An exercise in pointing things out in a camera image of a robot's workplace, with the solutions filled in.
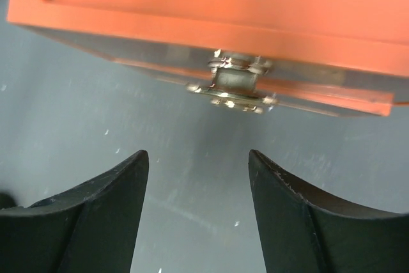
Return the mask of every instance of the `orange plastic container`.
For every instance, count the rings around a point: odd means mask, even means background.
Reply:
[[[275,59],[285,80],[259,88],[291,99],[388,115],[409,98],[409,0],[10,0],[8,20],[168,80],[209,79],[224,49]]]

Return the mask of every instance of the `gray table surface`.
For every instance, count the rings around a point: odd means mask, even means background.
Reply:
[[[7,24],[7,4],[0,0],[0,190],[27,206],[147,150],[132,272],[265,272],[252,148],[337,196],[409,211],[409,108],[388,118],[216,108]]]

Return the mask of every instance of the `orange box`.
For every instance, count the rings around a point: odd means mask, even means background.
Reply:
[[[8,20],[162,78],[210,78],[203,60],[224,49],[292,63],[308,84],[283,94],[266,76],[259,88],[278,95],[379,115],[407,99],[409,0],[10,0]]]

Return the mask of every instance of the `metal bracket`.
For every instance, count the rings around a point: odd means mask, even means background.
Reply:
[[[212,84],[188,84],[189,92],[210,96],[215,105],[258,114],[263,113],[264,107],[278,103],[275,96],[256,91],[258,77],[272,66],[269,60],[217,50],[208,66],[213,73]]]

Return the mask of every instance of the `curved black pad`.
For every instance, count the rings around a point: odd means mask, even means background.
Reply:
[[[329,194],[251,151],[251,189],[271,272],[409,272],[409,215]]]
[[[0,211],[0,271],[129,272],[148,154],[29,208]]]

